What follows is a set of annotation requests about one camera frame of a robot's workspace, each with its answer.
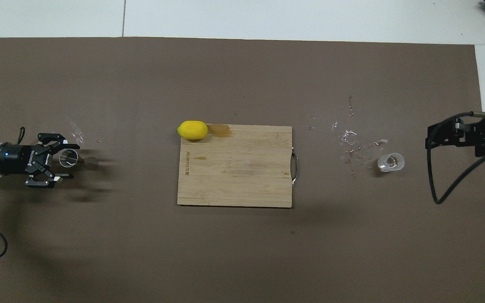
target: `white table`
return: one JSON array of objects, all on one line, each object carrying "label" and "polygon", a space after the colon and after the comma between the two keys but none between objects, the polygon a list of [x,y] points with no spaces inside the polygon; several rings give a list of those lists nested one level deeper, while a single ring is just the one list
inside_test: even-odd
[{"label": "white table", "polygon": [[485,110],[485,12],[479,2],[16,0],[0,2],[0,37],[147,36],[474,44]]}]

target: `yellow lemon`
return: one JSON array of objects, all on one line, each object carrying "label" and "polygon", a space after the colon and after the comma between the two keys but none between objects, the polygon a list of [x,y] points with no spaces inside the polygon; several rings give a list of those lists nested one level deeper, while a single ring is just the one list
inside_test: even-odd
[{"label": "yellow lemon", "polygon": [[186,140],[203,139],[207,135],[207,131],[207,124],[202,121],[189,120],[181,123],[181,125],[177,127],[179,136]]}]

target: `wooden cutting board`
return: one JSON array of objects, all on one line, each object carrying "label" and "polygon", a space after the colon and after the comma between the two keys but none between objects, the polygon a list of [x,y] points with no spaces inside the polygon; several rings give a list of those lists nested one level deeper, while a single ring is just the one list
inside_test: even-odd
[{"label": "wooden cutting board", "polygon": [[291,207],[291,126],[208,125],[181,138],[178,205]]}]

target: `metal handle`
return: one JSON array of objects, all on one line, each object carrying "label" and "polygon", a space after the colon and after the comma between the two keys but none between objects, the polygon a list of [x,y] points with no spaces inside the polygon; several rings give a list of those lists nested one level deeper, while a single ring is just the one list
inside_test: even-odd
[{"label": "metal handle", "polygon": [[291,147],[291,157],[295,158],[295,176],[291,177],[291,186],[294,186],[295,181],[297,180],[297,176],[298,176],[298,157],[295,154],[295,148],[294,147]]}]

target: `clear plastic cup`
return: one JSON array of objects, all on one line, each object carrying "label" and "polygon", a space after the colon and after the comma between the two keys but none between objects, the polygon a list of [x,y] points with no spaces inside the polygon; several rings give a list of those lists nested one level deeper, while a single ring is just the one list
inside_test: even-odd
[{"label": "clear plastic cup", "polygon": [[377,166],[384,173],[389,171],[397,171],[404,167],[405,159],[399,153],[392,153],[389,155],[384,155],[377,159]]},{"label": "clear plastic cup", "polygon": [[70,168],[78,163],[82,164],[83,159],[77,154],[77,151],[73,149],[64,149],[59,154],[59,163],[62,167]]}]

